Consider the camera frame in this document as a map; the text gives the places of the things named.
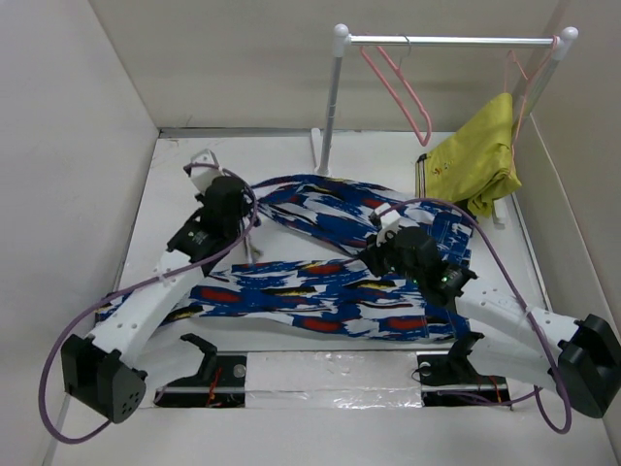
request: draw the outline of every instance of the yellow cloth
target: yellow cloth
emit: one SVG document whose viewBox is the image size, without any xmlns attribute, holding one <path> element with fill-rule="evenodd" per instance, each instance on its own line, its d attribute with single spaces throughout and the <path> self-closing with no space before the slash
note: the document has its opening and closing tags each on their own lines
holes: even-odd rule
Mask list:
<svg viewBox="0 0 621 466">
<path fill-rule="evenodd" d="M 511 168 L 511 94 L 492 99 L 454 135 L 416 163 L 416 195 L 450 202 L 468 199 L 478 216 L 522 183 Z"/>
</svg>

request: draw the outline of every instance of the white table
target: white table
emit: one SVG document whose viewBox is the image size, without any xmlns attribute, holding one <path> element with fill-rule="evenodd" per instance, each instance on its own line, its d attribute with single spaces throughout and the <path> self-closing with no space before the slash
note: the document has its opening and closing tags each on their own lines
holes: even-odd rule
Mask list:
<svg viewBox="0 0 621 466">
<path fill-rule="evenodd" d="M 448 136 L 448 133 L 435 134 L 429 149 Z M 148 276 L 165 243 L 196 209 L 194 187 L 181 167 L 191 155 L 206 148 L 216 153 L 222 165 L 249 183 L 280 175 L 311 173 L 313 168 L 311 138 L 307 135 L 158 141 L 121 286 Z M 379 183 L 413 194 L 413 163 L 424 151 L 409 133 L 336 133 L 332 176 Z M 512 202 L 507 202 L 507 206 L 508 218 L 504 228 L 496 227 L 491 220 L 484 220 L 483 228 L 525 298 L 543 307 L 545 300 L 537 268 L 518 214 Z M 264 222 L 252 237 L 265 252 L 264 260 L 339 256 L 269 221 Z M 473 270 L 499 289 L 508 291 L 477 235 L 471 241 L 471 249 Z M 243 251 L 237 249 L 218 267 L 244 261 Z M 421 347 L 417 343 L 348 340 L 259 319 L 209 317 L 186 319 L 174 325 L 179 334 L 201 332 L 204 338 L 223 351 L 412 350 Z M 392 366 L 398 371 L 400 364 L 391 363 L 390 358 L 393 357 L 395 362 L 403 359 L 406 353 L 369 351 L 357 354 L 364 355 L 361 367 L 368 367 L 368 374 L 374 374 L 380 372 L 379 368 Z M 268 368 L 261 362 L 264 358 L 251 354 L 248 378 L 252 371 L 264 374 L 266 376 L 259 377 L 258 381 L 254 377 L 255 388 L 278 379 L 278 389 L 286 390 L 287 384 L 304 385 L 304 371 L 295 372 L 300 364 L 308 364 L 307 372 L 313 377 L 322 371 L 327 374 L 327 365 L 312 366 L 313 358 L 315 362 L 317 359 L 316 353 L 306 355 L 301 356 L 301 362 L 276 353 L 274 357 L 281 359 Z M 377 380 L 377 384 L 390 385 L 386 378 L 403 375 L 394 371 L 386 373 L 384 370 L 381 373 L 384 379 Z M 295 380 L 287 374 L 295 374 Z M 309 376 L 309 386 L 313 381 L 316 385 L 316 379 Z M 514 395 L 524 394 L 527 389 L 520 383 L 511 385 Z M 560 422 L 563 419 L 560 400 L 551 394 L 544 399 L 553 418 Z M 565 437 L 557 436 L 540 419 L 534 402 L 526 402 L 513 413 L 506 409 L 474 407 L 317 409 L 319 405 L 316 403 L 299 402 L 252 406 L 255 408 L 223 411 L 142 409 L 125 423 L 107 429 L 85 445 L 59 446 L 53 464 L 616 464 L 599 420 L 576 414 L 572 432 Z M 80 403 L 72 401 L 63 430 L 67 435 L 79 435 L 100 421 Z"/>
</svg>

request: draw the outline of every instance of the white wall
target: white wall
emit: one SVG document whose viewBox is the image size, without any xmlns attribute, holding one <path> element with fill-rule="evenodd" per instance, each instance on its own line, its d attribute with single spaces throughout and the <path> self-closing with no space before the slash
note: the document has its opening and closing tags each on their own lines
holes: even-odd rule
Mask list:
<svg viewBox="0 0 621 466">
<path fill-rule="evenodd" d="M 91 4 L 158 126 L 310 128 L 324 124 L 335 24 L 358 34 L 538 36 L 556 0 Z M 406 52 L 391 50 L 396 60 Z M 506 52 L 412 51 L 404 70 L 437 130 L 457 129 L 502 90 Z M 342 85 L 339 127 L 407 128 L 356 49 Z"/>
<path fill-rule="evenodd" d="M 525 128 L 518 196 L 555 310 L 621 328 L 621 3 L 561 3 L 580 37 L 535 110 L 540 137 Z M 605 424 L 621 458 L 621 399 Z"/>
<path fill-rule="evenodd" d="M 43 360 L 114 282 L 157 131 L 85 0 L 0 1 L 0 63 L 0 463 L 20 466 L 49 439 Z"/>
</svg>

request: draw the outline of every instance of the hanger hook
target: hanger hook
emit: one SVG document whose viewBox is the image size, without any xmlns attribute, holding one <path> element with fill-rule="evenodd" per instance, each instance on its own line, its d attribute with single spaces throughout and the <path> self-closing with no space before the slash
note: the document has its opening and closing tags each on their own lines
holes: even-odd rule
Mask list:
<svg viewBox="0 0 621 466">
<path fill-rule="evenodd" d="M 411 42 L 409 41 L 409 37 L 406 34 L 402 34 L 406 40 L 408 41 L 408 54 L 406 56 L 401 55 L 399 57 L 399 71 L 401 71 L 401 63 L 404 61 L 404 58 L 409 58 L 409 55 L 411 54 Z"/>
</svg>

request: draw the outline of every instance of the patterned fabric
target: patterned fabric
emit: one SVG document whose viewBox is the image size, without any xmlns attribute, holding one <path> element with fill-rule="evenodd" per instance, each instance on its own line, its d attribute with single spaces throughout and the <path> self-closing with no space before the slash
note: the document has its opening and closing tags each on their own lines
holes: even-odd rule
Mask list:
<svg viewBox="0 0 621 466">
<path fill-rule="evenodd" d="M 407 196 L 369 183 L 298 175 L 254 187 L 261 213 L 349 255 L 377 231 L 374 208 Z M 444 259 L 467 265 L 472 230 L 459 214 L 433 204 L 399 210 L 403 226 L 418 225 L 438 242 Z M 126 299 L 99 312 L 104 320 Z M 444 340 L 469 330 L 466 319 L 424 301 L 412 282 L 376 278 L 358 260 L 268 262 L 212 272 L 164 323 L 187 317 L 262 317 L 308 330 L 382 340 Z"/>
</svg>

